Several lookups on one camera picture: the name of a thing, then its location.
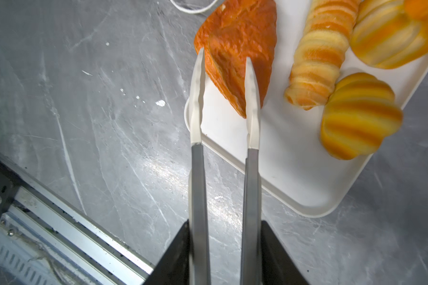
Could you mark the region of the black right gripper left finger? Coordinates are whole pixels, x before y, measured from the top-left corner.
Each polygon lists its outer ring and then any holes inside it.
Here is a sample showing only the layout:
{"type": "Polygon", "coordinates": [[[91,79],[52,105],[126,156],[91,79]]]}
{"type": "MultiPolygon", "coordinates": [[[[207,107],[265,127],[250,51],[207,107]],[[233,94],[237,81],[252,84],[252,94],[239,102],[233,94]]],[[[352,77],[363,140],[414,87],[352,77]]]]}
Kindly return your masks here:
{"type": "Polygon", "coordinates": [[[190,229],[187,220],[143,285],[188,285],[189,253],[190,229]]]}

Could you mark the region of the round yellow striped fake bun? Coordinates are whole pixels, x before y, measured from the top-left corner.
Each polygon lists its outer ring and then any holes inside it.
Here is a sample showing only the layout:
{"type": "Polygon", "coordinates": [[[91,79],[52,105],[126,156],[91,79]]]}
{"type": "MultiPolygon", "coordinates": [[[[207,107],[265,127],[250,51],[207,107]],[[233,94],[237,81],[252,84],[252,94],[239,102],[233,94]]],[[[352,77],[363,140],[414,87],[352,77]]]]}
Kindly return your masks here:
{"type": "Polygon", "coordinates": [[[350,48],[363,63],[380,69],[428,54],[428,1],[361,1],[350,48]]]}

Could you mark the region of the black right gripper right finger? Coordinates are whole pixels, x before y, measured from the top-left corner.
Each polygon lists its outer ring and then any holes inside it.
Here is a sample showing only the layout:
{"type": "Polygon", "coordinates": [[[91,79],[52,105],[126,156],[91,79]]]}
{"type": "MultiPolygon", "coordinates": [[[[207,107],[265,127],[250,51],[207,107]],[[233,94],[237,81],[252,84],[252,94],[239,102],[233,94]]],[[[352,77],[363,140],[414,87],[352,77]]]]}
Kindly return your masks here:
{"type": "Polygon", "coordinates": [[[266,221],[261,223],[262,284],[308,285],[266,221]]]}

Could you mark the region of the orange brown fake croissant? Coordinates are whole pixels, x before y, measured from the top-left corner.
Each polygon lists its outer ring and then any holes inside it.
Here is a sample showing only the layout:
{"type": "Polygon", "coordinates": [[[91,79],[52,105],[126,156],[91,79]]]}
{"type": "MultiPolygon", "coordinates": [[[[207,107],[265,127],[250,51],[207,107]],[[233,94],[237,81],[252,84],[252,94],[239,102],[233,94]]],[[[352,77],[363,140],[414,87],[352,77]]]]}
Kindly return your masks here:
{"type": "Polygon", "coordinates": [[[276,44],[274,0],[224,1],[204,21],[194,39],[195,50],[204,50],[209,78],[243,118],[246,117],[246,59],[253,63],[260,101],[264,101],[276,44]]]}

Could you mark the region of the long spiral fake bread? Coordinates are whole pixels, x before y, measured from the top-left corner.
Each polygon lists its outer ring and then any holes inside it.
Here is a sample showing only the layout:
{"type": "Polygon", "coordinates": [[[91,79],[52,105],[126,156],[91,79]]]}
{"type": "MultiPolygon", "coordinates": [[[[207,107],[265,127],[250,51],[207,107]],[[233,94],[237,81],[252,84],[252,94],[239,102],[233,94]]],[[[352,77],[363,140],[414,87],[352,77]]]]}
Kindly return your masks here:
{"type": "Polygon", "coordinates": [[[312,1],[303,36],[294,54],[284,97],[310,110],[327,103],[345,61],[360,1],[312,1]]]}

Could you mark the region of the red printed white paper bag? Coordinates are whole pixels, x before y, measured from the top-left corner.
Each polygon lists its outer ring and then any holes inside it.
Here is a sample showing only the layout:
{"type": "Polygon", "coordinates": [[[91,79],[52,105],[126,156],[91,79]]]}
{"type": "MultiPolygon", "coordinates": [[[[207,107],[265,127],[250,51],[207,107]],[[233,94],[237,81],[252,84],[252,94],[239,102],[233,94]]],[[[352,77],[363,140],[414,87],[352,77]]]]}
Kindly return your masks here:
{"type": "Polygon", "coordinates": [[[215,8],[218,4],[219,0],[209,1],[206,3],[205,1],[174,1],[170,0],[170,3],[180,12],[186,14],[202,14],[210,11],[215,8]]]}

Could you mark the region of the steel tongs with white tips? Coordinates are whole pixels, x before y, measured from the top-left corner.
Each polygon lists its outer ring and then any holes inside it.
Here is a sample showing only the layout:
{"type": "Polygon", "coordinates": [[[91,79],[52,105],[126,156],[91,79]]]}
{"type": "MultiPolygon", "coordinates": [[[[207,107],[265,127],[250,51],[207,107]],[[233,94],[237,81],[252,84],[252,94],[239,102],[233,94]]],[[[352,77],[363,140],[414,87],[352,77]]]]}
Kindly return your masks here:
{"type": "MultiPolygon", "coordinates": [[[[201,50],[193,70],[189,97],[191,142],[189,283],[191,285],[211,283],[206,177],[201,130],[205,77],[204,51],[201,50]]],[[[248,150],[244,182],[240,283],[259,285],[262,282],[262,183],[259,174],[261,107],[258,81],[251,58],[246,59],[244,86],[248,150]]]]}

